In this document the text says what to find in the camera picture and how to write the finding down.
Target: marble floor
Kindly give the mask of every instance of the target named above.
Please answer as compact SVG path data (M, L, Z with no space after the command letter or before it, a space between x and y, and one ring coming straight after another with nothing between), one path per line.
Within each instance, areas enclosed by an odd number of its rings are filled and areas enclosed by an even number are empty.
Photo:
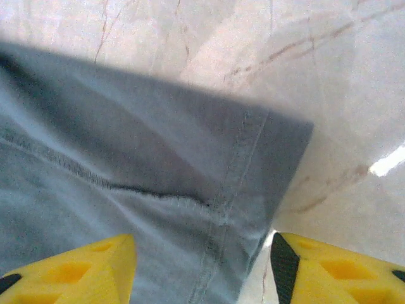
M313 121L274 228L405 265L404 0L0 0L0 39ZM265 246L240 304L271 277Z

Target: gray fabric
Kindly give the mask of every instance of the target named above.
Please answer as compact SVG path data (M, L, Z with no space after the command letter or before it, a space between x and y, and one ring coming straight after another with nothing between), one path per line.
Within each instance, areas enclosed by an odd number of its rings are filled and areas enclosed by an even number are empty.
M131 303L235 303L311 125L0 44L0 273L131 233Z

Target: white marble tile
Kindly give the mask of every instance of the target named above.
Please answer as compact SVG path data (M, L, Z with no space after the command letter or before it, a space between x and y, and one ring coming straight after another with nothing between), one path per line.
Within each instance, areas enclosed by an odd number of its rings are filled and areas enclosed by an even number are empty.
M0 38L310 119L275 228L405 265L405 165L369 171L405 141L403 0L0 0ZM267 252L240 304L276 301Z

